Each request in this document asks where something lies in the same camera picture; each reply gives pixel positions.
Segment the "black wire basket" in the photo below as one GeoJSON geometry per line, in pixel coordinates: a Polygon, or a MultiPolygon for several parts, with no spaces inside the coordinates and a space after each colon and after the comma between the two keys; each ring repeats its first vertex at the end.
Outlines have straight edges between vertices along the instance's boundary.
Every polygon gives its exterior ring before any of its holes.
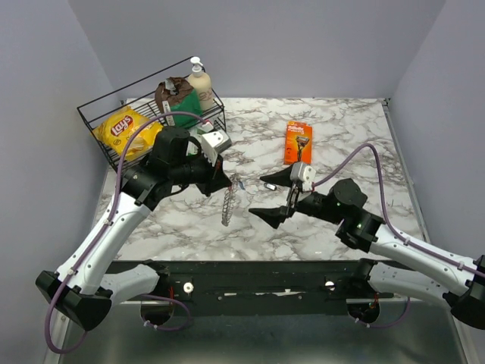
{"type": "MultiPolygon", "coordinates": [[[[185,58],[182,61],[174,63],[169,67],[154,72],[153,74],[150,74],[146,77],[140,78],[135,82],[132,82],[124,87],[116,89],[115,91],[107,93],[103,96],[98,97],[97,99],[91,100],[86,104],[77,107],[77,111],[81,115],[83,123],[87,126],[92,136],[95,138],[99,148],[108,160],[109,165],[114,170],[117,170],[118,164],[120,162],[120,156],[112,148],[106,146],[95,137],[93,133],[94,129],[99,126],[104,120],[106,120],[106,118],[108,118],[116,111],[122,109],[126,105],[132,105],[133,110],[139,112],[141,115],[144,115],[147,118],[153,118],[157,115],[162,114],[158,109],[154,98],[156,87],[162,80],[166,78],[161,78],[160,74],[169,70],[175,71],[175,69],[177,69],[177,66],[180,65],[187,66],[190,59],[191,57],[185,58]]],[[[214,125],[214,128],[216,130],[226,131],[226,114],[224,111],[224,104],[221,101],[221,98],[214,91],[214,89],[212,91],[214,92],[214,106],[204,111],[202,117],[205,120],[209,120],[214,125]]],[[[164,126],[168,125],[166,118],[160,119],[160,123],[164,126]]],[[[143,157],[144,155],[141,155],[140,157],[130,162],[124,163],[123,169],[125,170],[138,164],[143,159],[143,157]]]]}

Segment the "wire rack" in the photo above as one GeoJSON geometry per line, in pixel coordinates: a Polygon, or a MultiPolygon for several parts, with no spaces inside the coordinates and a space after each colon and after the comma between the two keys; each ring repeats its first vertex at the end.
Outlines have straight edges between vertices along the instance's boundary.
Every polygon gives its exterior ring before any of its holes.
{"type": "MultiPolygon", "coordinates": [[[[126,105],[132,105],[133,104],[132,109],[139,112],[141,115],[146,116],[147,118],[153,118],[157,115],[160,115],[161,112],[158,109],[158,106],[157,106],[157,104],[154,100],[156,87],[161,82],[161,80],[164,80],[160,77],[160,74],[163,73],[163,72],[169,71],[170,69],[172,69],[172,68],[174,68],[174,67],[176,67],[176,66],[178,66],[182,63],[188,63],[190,59],[191,59],[191,57],[185,58],[182,61],[174,63],[169,67],[163,68],[163,69],[161,69],[157,72],[154,72],[153,74],[150,74],[146,77],[140,78],[139,80],[137,80],[135,82],[132,82],[132,83],[126,85],[126,86],[123,86],[119,89],[116,89],[115,91],[107,93],[103,96],[98,97],[97,99],[93,99],[93,100],[77,107],[77,111],[79,112],[81,119],[83,120],[83,123],[86,125],[86,127],[91,132],[95,141],[98,143],[99,148],[103,152],[103,155],[108,160],[109,165],[114,170],[117,170],[118,164],[120,162],[120,156],[112,148],[110,148],[109,146],[106,146],[104,143],[100,142],[95,137],[95,135],[93,133],[94,129],[97,126],[99,126],[100,123],[102,123],[103,120],[105,120],[109,115],[111,115],[111,114],[115,113],[116,111],[122,109],[126,105]],[[123,91],[128,90],[130,88],[137,89],[137,93],[140,94],[140,92],[139,92],[140,85],[142,83],[147,84],[144,81],[147,81],[150,78],[155,77],[155,76],[158,76],[156,81],[155,81],[155,79],[153,80],[152,86],[155,86],[155,89],[152,89],[152,90],[150,90],[150,92],[148,92],[148,93],[146,93],[142,96],[139,96],[137,98],[134,98],[133,100],[130,100],[129,102],[126,102],[126,99],[128,99],[128,97],[121,98],[122,95],[123,95],[123,91]],[[113,109],[111,109],[111,108],[106,109],[106,108],[103,108],[103,107],[101,107],[101,108],[98,107],[97,108],[98,112],[96,113],[96,115],[100,114],[100,113],[101,114],[99,116],[94,116],[94,117],[88,118],[88,115],[86,113],[86,109],[88,107],[93,106],[94,104],[102,106],[104,101],[107,101],[108,98],[113,98],[113,97],[115,97],[115,98],[118,97],[118,105],[120,105],[120,106],[113,108],[113,109]]],[[[224,104],[221,101],[221,98],[218,96],[218,94],[214,91],[214,89],[212,91],[214,92],[214,106],[211,107],[210,109],[204,111],[204,113],[202,114],[202,117],[205,120],[209,120],[214,125],[214,128],[216,130],[226,131],[226,114],[225,114],[225,110],[224,110],[224,104]]],[[[162,118],[160,120],[160,123],[164,126],[168,125],[166,118],[162,118]]],[[[138,158],[136,158],[136,159],[134,159],[130,162],[124,163],[123,169],[125,170],[129,167],[137,165],[138,163],[140,163],[140,161],[143,159],[144,156],[145,155],[141,155],[140,157],[138,157],[138,158]]]]}

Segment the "lotion bottle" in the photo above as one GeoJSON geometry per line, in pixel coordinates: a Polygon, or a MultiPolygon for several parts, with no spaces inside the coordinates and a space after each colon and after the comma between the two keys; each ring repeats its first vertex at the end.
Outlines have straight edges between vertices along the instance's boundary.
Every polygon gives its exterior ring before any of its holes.
{"type": "Polygon", "coordinates": [[[200,63],[199,57],[192,57],[190,62],[193,64],[192,73],[187,77],[187,81],[196,90],[201,109],[209,110],[214,106],[211,78],[202,69],[203,64],[200,63]]]}

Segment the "white marble surface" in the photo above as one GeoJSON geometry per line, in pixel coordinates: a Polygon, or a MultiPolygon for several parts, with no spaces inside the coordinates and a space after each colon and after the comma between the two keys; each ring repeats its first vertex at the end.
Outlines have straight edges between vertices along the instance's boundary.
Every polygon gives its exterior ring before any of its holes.
{"type": "MultiPolygon", "coordinates": [[[[196,187],[163,200],[133,232],[118,259],[171,260],[309,260],[359,259],[335,238],[336,227],[295,214],[278,230],[249,214],[249,207],[285,204],[287,189],[272,192],[258,179],[283,168],[286,123],[304,121],[313,127],[312,164],[318,176],[329,174],[351,151],[373,143],[381,155],[391,221],[419,237],[396,150],[378,100],[373,99],[224,99],[227,132],[233,146],[224,153],[227,175],[237,172],[245,190],[238,190],[229,227],[221,224],[224,191],[203,196],[196,187]]],[[[379,187],[372,154],[364,150],[337,177],[351,177],[368,195],[365,208],[380,213],[379,187]]],[[[333,179],[318,190],[327,193],[333,179]]],[[[114,190],[109,171],[100,209],[114,190]]]]}

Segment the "gray floor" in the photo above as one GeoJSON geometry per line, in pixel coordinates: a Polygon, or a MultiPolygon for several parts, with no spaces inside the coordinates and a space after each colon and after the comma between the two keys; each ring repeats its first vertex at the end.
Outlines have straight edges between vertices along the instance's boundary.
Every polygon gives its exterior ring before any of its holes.
{"type": "MultiPolygon", "coordinates": [[[[403,303],[388,303],[379,322],[402,312],[403,303]]],[[[79,337],[72,326],[66,346],[79,337]]],[[[63,364],[465,364],[450,316],[426,303],[412,303],[400,325],[373,330],[349,317],[292,315],[196,318],[188,330],[175,333],[144,328],[139,306],[115,307],[109,317],[63,364]]]]}

